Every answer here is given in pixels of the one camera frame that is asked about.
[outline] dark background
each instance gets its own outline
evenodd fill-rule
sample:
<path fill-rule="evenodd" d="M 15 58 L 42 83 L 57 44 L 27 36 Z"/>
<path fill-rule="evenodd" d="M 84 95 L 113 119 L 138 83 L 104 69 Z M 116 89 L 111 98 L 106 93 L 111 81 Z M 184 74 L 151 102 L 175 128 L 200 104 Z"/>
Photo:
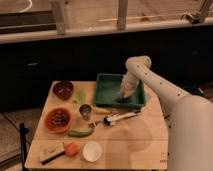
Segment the dark background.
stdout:
<path fill-rule="evenodd" d="M 179 85 L 213 80 L 213 26 L 0 44 L 0 111 L 43 106 L 53 80 L 124 74 L 128 57 Z"/>

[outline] orange vegetable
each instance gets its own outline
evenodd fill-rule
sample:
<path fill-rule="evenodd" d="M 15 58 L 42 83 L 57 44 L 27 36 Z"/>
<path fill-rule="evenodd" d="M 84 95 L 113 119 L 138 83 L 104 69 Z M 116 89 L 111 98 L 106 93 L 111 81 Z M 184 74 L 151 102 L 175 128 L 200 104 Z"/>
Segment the orange vegetable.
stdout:
<path fill-rule="evenodd" d="M 69 157 L 74 157 L 80 151 L 78 144 L 76 144 L 74 142 L 71 142 L 71 143 L 65 145 L 64 149 L 65 149 L 65 154 Z"/>

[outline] metal cup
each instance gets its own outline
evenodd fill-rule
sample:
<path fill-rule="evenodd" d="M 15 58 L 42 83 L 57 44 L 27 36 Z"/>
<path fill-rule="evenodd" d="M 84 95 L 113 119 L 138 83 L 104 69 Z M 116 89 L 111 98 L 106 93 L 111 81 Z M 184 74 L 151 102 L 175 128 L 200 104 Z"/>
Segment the metal cup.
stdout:
<path fill-rule="evenodd" d="M 92 107 L 88 104 L 83 104 L 79 108 L 79 112 L 85 121 L 89 121 L 91 117 Z"/>

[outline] orange bowl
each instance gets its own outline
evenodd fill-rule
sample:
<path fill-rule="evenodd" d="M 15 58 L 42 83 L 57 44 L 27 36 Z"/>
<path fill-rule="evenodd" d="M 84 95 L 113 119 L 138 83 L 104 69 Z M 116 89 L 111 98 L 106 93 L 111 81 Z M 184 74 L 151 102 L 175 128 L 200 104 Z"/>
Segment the orange bowl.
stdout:
<path fill-rule="evenodd" d="M 71 113 L 63 107 L 58 107 L 47 113 L 44 125 L 51 133 L 66 132 L 71 125 Z"/>

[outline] brown bowl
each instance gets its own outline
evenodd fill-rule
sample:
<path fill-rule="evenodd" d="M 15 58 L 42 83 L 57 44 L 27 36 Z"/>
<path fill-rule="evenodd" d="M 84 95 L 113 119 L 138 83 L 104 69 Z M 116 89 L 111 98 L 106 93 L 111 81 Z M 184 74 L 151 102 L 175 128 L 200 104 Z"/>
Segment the brown bowl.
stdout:
<path fill-rule="evenodd" d="M 47 113 L 44 125 L 51 133 L 66 132 L 71 125 L 71 113 L 63 107 L 58 107 Z"/>
<path fill-rule="evenodd" d="M 53 93 L 61 100 L 68 100 L 73 94 L 73 84 L 70 81 L 60 81 L 53 86 Z"/>

